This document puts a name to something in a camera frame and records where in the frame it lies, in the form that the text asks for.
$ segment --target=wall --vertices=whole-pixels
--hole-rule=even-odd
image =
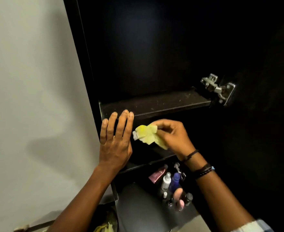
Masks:
[[[98,153],[63,0],[0,0],[0,232],[65,208]]]

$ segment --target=plaid sleeve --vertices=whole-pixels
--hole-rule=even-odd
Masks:
[[[249,222],[244,226],[231,232],[274,232],[267,223],[259,219],[254,222]]]

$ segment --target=black bracelet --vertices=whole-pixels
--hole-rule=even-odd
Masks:
[[[207,163],[206,165],[203,166],[203,168],[194,171],[192,174],[193,174],[195,179],[198,179],[198,178],[206,175],[207,173],[209,173],[213,170],[215,170],[215,168],[212,165],[210,165],[209,163]]]
[[[194,152],[190,153],[188,156],[185,156],[185,159],[182,161],[182,163],[189,160],[195,153],[199,152],[199,150],[195,150]]]

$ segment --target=blue bottle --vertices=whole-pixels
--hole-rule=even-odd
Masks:
[[[179,173],[175,173],[172,177],[171,184],[169,186],[169,191],[171,193],[174,193],[177,188],[179,188],[179,181],[180,181],[181,175]]]

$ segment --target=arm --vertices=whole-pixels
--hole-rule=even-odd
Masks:
[[[130,136],[133,118],[132,112],[123,111],[119,117],[115,137],[113,137],[113,133],[117,113],[112,113],[109,120],[102,121],[99,164],[85,186],[49,227],[48,231],[82,232],[87,230],[106,188],[132,154]]]
[[[183,124],[179,121],[159,120],[157,134],[167,143],[179,160],[195,151]],[[191,171],[201,169],[207,164],[200,153],[194,154],[186,165]],[[239,203],[229,188],[223,183],[216,172],[197,179],[197,184],[203,193],[210,211],[221,231],[229,232],[254,221],[255,219]]]

